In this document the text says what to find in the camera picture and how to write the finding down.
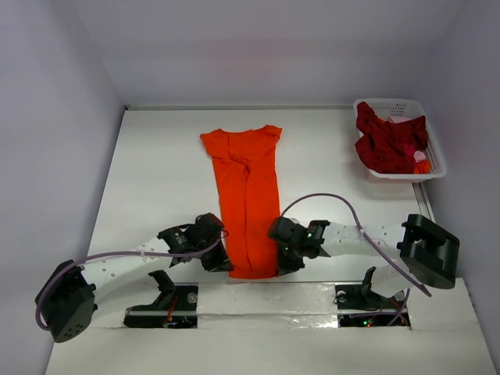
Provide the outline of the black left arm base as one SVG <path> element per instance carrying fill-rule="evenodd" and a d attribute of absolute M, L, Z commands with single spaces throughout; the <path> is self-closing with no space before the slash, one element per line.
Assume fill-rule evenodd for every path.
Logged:
<path fill-rule="evenodd" d="M 175 284 L 164 270 L 148 274 L 156 282 L 158 295 L 147 305 L 126 309 L 127 328 L 194 329 L 198 326 L 198 285 Z"/>

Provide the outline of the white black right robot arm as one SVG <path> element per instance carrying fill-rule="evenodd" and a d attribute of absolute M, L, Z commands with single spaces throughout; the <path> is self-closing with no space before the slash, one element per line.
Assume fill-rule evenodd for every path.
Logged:
<path fill-rule="evenodd" d="M 412 287 L 455 287 L 460 241 L 420 214 L 410 214 L 398 225 L 364 228 L 328 220 L 313 220 L 304 227 L 279 216 L 268 237 L 277 243 L 281 274 L 300 270 L 305 258 L 381 257 L 385 265 L 370 266 L 359 288 L 361 300 L 369 306 Z"/>

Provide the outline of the orange t shirt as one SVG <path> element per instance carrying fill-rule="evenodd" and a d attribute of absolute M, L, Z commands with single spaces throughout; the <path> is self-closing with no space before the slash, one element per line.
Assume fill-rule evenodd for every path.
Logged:
<path fill-rule="evenodd" d="M 212 159 L 226 247 L 233 265 L 230 276 L 267 279 L 278 274 L 277 245 L 267 236 L 280 215 L 276 150 L 282 129 L 266 125 L 256 130 L 201 134 Z"/>

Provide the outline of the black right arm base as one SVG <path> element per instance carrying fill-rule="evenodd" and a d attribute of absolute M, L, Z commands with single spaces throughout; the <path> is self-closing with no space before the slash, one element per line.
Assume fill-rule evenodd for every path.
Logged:
<path fill-rule="evenodd" d="M 409 293 L 398 291 L 384 297 L 372 291 L 376 267 L 370 267 L 358 284 L 337 284 L 333 303 L 340 327 L 410 327 Z"/>

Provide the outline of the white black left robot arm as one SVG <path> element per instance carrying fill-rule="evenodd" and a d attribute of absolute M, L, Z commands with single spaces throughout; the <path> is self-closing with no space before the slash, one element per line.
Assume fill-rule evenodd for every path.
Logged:
<path fill-rule="evenodd" d="M 230 272 L 229 232 L 212 213 L 160 231 L 138 247 L 60 263 L 35 297 L 35 322 L 56 343 L 67 342 L 97 318 L 124 313 L 128 328 L 192 328 L 198 286 L 175 284 L 167 271 L 197 259 L 208 273 Z"/>

